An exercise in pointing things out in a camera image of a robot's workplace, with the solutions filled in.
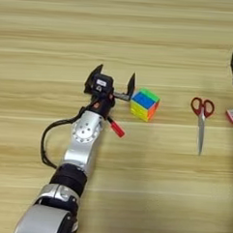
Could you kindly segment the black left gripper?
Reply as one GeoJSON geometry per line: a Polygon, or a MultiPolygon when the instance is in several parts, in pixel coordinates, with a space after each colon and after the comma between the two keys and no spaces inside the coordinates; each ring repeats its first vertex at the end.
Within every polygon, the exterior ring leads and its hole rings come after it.
{"type": "Polygon", "coordinates": [[[84,93],[91,94],[91,102],[92,104],[89,105],[88,110],[97,113],[98,115],[102,116],[103,119],[108,117],[111,108],[115,104],[115,100],[122,100],[128,102],[131,99],[131,96],[134,92],[134,81],[135,81],[135,72],[132,74],[131,79],[128,82],[128,93],[117,93],[113,91],[111,94],[105,95],[101,94],[98,91],[92,91],[93,80],[95,79],[95,75],[97,73],[102,72],[102,65],[96,66],[92,72],[90,73],[89,77],[86,79],[84,84],[84,93]]]}

